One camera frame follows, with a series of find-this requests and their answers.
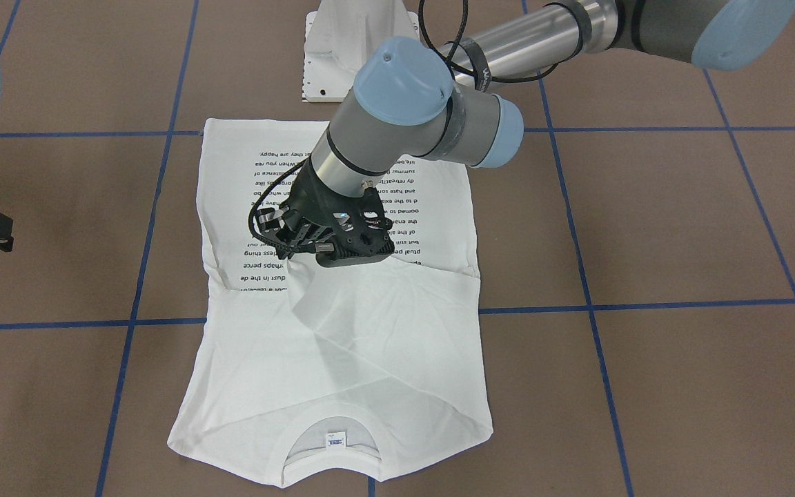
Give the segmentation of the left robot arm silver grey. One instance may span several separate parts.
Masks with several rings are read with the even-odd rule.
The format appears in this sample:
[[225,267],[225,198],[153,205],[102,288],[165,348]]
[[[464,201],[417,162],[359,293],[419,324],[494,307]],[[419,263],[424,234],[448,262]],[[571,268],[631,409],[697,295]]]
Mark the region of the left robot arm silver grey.
[[287,170],[278,207],[255,201],[253,238],[280,259],[311,253],[337,267],[377,263],[394,241],[377,185],[402,155],[474,168],[516,154],[520,110],[500,84],[540,81],[583,54],[625,48],[715,70],[758,59],[792,18],[795,1],[549,1],[538,10],[442,46],[420,37],[375,44],[309,157]]

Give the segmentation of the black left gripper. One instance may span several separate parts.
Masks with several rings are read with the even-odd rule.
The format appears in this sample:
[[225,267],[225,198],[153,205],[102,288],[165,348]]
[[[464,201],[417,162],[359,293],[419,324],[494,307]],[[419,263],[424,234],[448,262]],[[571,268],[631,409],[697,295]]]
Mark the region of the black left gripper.
[[378,189],[365,188],[362,196],[337,194],[312,169],[302,169],[282,202],[280,220],[259,221],[259,239],[273,246],[279,259],[313,253],[317,259],[385,259],[393,255],[386,217]]

